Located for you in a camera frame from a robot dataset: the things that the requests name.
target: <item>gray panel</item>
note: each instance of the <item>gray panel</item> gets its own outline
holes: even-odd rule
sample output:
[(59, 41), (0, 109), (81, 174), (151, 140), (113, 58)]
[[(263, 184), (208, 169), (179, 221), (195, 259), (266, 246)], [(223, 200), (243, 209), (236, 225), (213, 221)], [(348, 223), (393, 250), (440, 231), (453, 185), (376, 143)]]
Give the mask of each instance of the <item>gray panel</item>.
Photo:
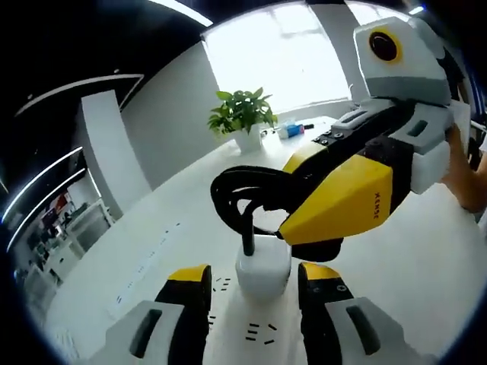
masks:
[(417, 100), (437, 105), (450, 105), (451, 94), (446, 80), (429, 78), (368, 78), (372, 97), (388, 97), (400, 100)]
[(416, 104), (412, 118), (390, 137), (411, 144), (418, 154), (425, 154), (444, 141), (445, 131), (453, 123), (454, 116), (449, 109)]
[(392, 101), (385, 99), (364, 100), (360, 105), (360, 109), (346, 113), (333, 124), (333, 127), (346, 130), (354, 129), (357, 125), (362, 124), (371, 116), (382, 110), (388, 109), (393, 105), (394, 103)]
[[(183, 308), (183, 306), (176, 304), (140, 302), (108, 329), (105, 347), (97, 352), (87, 363), (100, 365), (112, 363), (117, 365), (133, 365), (134, 363), (166, 364), (170, 343)], [(130, 353), (130, 348), (139, 327), (152, 309), (161, 311), (162, 314), (154, 327), (144, 358), (138, 359)]]

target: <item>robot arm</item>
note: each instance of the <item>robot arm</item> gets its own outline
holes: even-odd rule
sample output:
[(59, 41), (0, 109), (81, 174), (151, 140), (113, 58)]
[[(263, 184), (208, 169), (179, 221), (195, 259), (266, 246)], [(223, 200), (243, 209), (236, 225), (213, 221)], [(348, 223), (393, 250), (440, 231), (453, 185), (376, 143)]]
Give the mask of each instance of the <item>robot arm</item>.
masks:
[[(279, 231), (254, 231), (282, 238), (300, 259), (333, 259), (343, 237), (381, 225), (410, 191), (423, 193), (447, 171), (445, 132), (454, 119), (431, 51), (396, 18), (359, 27), (354, 38), (370, 95), (359, 110), (303, 146), (283, 171), (234, 167), (212, 184), (216, 211), (238, 233), (259, 206), (286, 210)], [(245, 214), (241, 199), (251, 201)]]

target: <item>white connector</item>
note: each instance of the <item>white connector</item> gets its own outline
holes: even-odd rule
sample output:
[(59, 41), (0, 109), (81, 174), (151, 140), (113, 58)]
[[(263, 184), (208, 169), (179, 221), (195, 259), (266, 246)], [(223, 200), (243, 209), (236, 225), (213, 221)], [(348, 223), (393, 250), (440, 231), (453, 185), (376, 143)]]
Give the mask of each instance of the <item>white connector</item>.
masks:
[(269, 302), (283, 295), (291, 273), (291, 247), (275, 236), (255, 235), (255, 250), (245, 255), (241, 246), (235, 269), (246, 297)]

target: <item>window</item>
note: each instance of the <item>window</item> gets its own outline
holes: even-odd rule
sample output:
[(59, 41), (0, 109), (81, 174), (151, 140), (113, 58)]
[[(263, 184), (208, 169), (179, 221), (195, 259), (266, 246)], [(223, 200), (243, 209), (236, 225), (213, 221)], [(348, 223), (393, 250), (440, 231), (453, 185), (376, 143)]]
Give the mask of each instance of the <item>window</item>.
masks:
[(263, 87), (274, 112), (350, 95), (328, 36), (303, 2), (245, 14), (204, 38), (220, 90)]
[(411, 17), (393, 9), (364, 2), (345, 1), (360, 25), (379, 21), (386, 17), (398, 17), (401, 21), (408, 21)]

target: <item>person's arm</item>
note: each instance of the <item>person's arm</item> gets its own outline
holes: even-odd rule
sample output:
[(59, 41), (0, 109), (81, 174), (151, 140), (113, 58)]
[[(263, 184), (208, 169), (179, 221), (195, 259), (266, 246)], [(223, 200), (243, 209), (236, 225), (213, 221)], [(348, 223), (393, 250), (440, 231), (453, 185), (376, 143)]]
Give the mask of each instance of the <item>person's arm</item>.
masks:
[(487, 205), (487, 154), (483, 154), (477, 171), (470, 165), (463, 152), (460, 130), (455, 125), (448, 134), (450, 167), (442, 182), (457, 197), (460, 205), (476, 213)]

